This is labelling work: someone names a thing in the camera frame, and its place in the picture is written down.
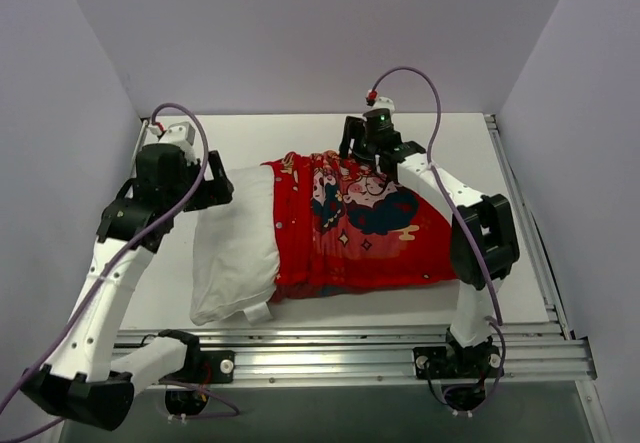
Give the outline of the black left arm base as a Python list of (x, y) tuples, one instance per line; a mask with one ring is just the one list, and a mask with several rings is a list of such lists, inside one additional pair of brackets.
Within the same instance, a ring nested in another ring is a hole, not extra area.
[(234, 380), (235, 352), (231, 350), (204, 351), (200, 354), (191, 383), (199, 385), (230, 384)]

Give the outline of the white pillow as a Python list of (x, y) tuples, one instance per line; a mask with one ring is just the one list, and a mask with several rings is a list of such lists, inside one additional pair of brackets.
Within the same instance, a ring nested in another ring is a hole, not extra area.
[(190, 319), (202, 326), (242, 314), (255, 325), (273, 319), (269, 300), (280, 266), (273, 220), (273, 171), (232, 170), (232, 201), (198, 213), (193, 240)]

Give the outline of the red printed pillowcase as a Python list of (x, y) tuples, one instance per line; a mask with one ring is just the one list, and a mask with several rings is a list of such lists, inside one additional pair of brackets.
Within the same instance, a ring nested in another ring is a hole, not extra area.
[(272, 302), (454, 279), (451, 225), (413, 191), (332, 150), (267, 165), (280, 257)]

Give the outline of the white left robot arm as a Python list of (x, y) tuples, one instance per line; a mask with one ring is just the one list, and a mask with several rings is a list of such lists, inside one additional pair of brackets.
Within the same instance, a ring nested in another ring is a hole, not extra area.
[(197, 389), (213, 368), (197, 336), (162, 330), (128, 355), (112, 350), (130, 300), (182, 211), (228, 204), (233, 185), (217, 151), (206, 161), (172, 143), (143, 147), (135, 175), (103, 210), (85, 284), (63, 334), (25, 371), (23, 395), (46, 413), (113, 431), (134, 398), (164, 379)]

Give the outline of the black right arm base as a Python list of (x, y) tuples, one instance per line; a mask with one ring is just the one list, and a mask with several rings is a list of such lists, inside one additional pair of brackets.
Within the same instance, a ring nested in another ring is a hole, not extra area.
[(498, 348), (489, 343), (460, 348), (455, 345), (414, 347), (415, 374), (422, 380), (484, 380), (504, 374)]

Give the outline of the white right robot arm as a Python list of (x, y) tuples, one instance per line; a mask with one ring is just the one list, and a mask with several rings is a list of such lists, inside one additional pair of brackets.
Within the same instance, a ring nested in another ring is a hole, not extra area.
[(450, 221), (449, 256), (460, 286), (448, 329), (453, 344), (443, 354), (447, 369), (464, 376), (479, 365), (477, 347), (489, 342), (491, 327), (503, 322), (499, 284), (520, 250), (508, 199), (483, 194), (441, 168), (433, 160), (434, 141), (422, 147), (403, 140), (391, 110), (374, 108), (345, 119), (339, 155), (352, 156), (413, 191)]

